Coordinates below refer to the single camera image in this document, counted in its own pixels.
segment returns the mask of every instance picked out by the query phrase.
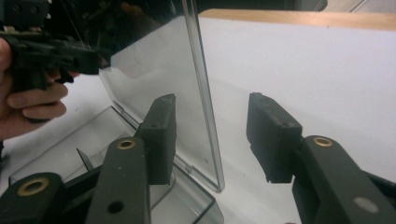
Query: hand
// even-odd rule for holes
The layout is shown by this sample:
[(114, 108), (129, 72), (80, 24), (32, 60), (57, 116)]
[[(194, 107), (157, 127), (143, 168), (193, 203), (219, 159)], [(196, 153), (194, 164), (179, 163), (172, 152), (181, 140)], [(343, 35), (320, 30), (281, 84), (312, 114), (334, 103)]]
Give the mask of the hand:
[(60, 77), (59, 71), (47, 73), (46, 91), (12, 92), (12, 75), (8, 69), (11, 61), (10, 46), (0, 38), (0, 140), (29, 133), (45, 124), (31, 123), (27, 118), (54, 119), (66, 112), (60, 99), (66, 96), (67, 88), (54, 82)]

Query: white table surface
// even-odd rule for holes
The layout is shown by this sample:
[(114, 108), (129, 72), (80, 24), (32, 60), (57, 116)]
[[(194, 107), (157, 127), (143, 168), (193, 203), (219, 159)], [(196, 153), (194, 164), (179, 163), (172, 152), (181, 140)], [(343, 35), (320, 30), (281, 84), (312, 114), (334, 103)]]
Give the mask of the white table surface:
[[(225, 190), (225, 223), (301, 223), (291, 184), (265, 182), (246, 139), (248, 95), (274, 98), (304, 136), (337, 140), (364, 170), (396, 181), (396, 33), (200, 19)], [(7, 177), (110, 105), (98, 77), (68, 85), (65, 116), (6, 141)]]

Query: brass screw insert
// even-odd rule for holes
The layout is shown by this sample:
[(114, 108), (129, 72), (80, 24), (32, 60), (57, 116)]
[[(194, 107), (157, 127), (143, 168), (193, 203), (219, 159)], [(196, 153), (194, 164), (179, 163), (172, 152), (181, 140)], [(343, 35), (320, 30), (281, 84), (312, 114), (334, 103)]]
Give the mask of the brass screw insert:
[(324, 137), (315, 137), (314, 143), (320, 147), (332, 147), (332, 140)]
[(136, 142), (135, 142), (135, 141), (132, 141), (132, 140), (125, 140), (125, 141), (119, 142), (119, 143), (117, 144), (117, 148), (118, 148), (118, 149), (121, 149), (121, 150), (125, 150), (125, 149), (133, 148), (134, 145), (136, 145)]
[(31, 179), (18, 189), (18, 195), (26, 197), (37, 194), (41, 190), (45, 189), (49, 184), (50, 181), (46, 177)]

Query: transparent plastic panel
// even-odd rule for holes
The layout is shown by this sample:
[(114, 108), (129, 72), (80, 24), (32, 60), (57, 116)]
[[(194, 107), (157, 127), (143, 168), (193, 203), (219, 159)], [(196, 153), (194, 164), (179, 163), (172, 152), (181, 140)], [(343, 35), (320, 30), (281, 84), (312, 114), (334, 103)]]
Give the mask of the transparent plastic panel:
[[(66, 136), (43, 155), (31, 161), (10, 177), (11, 184), (28, 175), (52, 172), (67, 182), (87, 172), (77, 148), (93, 168), (103, 164), (107, 146), (115, 139), (134, 135), (134, 128), (113, 108), (108, 108), (75, 132)], [(151, 223), (187, 224), (209, 215), (216, 207), (215, 199), (185, 173), (174, 166), (169, 185), (152, 185), (150, 191)], [(223, 223), (219, 211), (210, 213)]]
[(99, 20), (98, 27), (111, 29), (87, 27), (83, 34), (91, 46), (111, 49), (111, 67), (101, 78), (131, 122), (141, 122), (154, 99), (175, 94), (176, 163), (221, 191), (224, 177), (194, 2), (156, 4), (115, 5)]

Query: wooden edge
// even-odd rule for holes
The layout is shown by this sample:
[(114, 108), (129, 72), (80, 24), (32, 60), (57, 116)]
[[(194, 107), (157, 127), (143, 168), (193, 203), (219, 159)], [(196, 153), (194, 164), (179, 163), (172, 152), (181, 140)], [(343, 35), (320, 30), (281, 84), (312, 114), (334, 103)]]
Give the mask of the wooden edge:
[(209, 9), (202, 18), (396, 31), (396, 13)]

